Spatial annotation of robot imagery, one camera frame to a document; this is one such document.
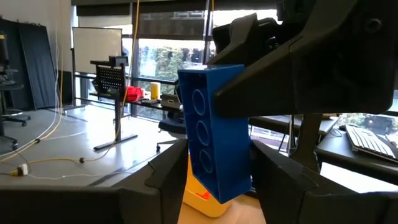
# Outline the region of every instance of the floor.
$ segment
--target floor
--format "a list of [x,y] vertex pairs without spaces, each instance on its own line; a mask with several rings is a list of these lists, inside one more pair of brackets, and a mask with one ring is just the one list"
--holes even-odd
[[[58,128],[39,144],[33,145],[22,153],[28,161],[48,159],[54,157],[97,158],[103,152],[95,152],[94,146],[112,141],[114,136],[113,110],[96,106],[85,109],[75,109],[63,116]],[[18,138],[22,146],[37,138],[53,122],[60,120],[60,116],[50,110],[28,112],[32,120],[26,127],[20,124],[6,123],[6,134]],[[135,172],[147,161],[156,156],[157,142],[172,140],[166,132],[160,132],[157,123],[138,119],[124,118],[122,121],[123,134],[137,133],[138,138],[118,144],[114,149],[97,162],[75,164],[72,162],[46,162],[32,164],[31,176],[10,177],[1,175],[9,173],[17,166],[25,163],[20,155],[16,155],[6,162],[0,163],[0,183],[3,185],[61,185],[109,187],[119,182],[130,173]],[[0,154],[7,153],[10,148],[0,144]],[[0,156],[0,160],[10,156]],[[322,175],[351,188],[357,192],[398,191],[398,186],[380,180],[375,180],[339,167],[324,164]],[[184,223],[265,223],[259,202],[246,196],[234,200],[232,207],[218,219],[207,218],[193,208],[182,205],[180,224]]]

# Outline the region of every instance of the blue block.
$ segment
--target blue block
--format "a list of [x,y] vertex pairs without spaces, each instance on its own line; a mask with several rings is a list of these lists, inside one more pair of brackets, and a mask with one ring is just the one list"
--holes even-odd
[[219,203],[251,188],[248,119],[220,118],[213,109],[215,91],[243,69],[225,65],[178,71],[193,175]]

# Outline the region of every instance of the gray floor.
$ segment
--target gray floor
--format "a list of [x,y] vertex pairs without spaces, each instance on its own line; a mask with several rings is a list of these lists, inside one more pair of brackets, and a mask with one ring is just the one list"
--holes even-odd
[[[32,120],[28,126],[21,127],[20,124],[6,123],[6,134],[17,138],[20,146],[35,139],[40,133],[48,128],[56,115],[48,110],[29,112]],[[95,152],[94,146],[112,141],[113,134],[113,111],[88,106],[85,110],[76,109],[69,111],[68,115],[80,119],[68,117],[62,119],[56,131],[43,140],[40,144],[34,145],[22,155],[28,161],[35,161],[49,158],[97,158],[103,152]],[[74,164],[72,162],[56,161],[45,162],[42,164],[32,164],[32,175],[38,177],[9,177],[0,175],[0,183],[4,185],[73,185],[86,186],[96,180],[103,179],[117,170],[135,167],[128,173],[134,172],[144,166],[148,159],[156,156],[155,147],[157,142],[172,140],[166,132],[159,133],[157,123],[137,118],[124,118],[122,121],[122,135],[136,133],[138,138],[118,144],[101,160],[87,162],[84,164]],[[3,144],[0,151],[9,151]],[[0,160],[10,156],[0,156]],[[0,164],[0,173],[7,173],[15,169],[18,165],[25,163],[20,156],[15,156]],[[100,185],[111,185],[129,174],[118,174],[113,178],[100,183]]]

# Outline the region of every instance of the yellow cup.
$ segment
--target yellow cup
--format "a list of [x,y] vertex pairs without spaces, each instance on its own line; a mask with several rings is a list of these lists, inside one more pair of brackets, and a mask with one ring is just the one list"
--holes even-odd
[[160,83],[157,82],[150,83],[150,99],[151,100],[160,99]]

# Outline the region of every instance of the yellow object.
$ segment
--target yellow object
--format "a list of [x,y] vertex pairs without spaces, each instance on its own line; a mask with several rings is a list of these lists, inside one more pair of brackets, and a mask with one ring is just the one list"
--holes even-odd
[[211,218],[224,215],[232,205],[232,201],[224,204],[218,203],[209,191],[199,183],[193,176],[190,157],[188,158],[187,185],[185,186],[183,202]]
[[151,100],[160,99],[160,83],[156,82],[150,83],[150,99]]

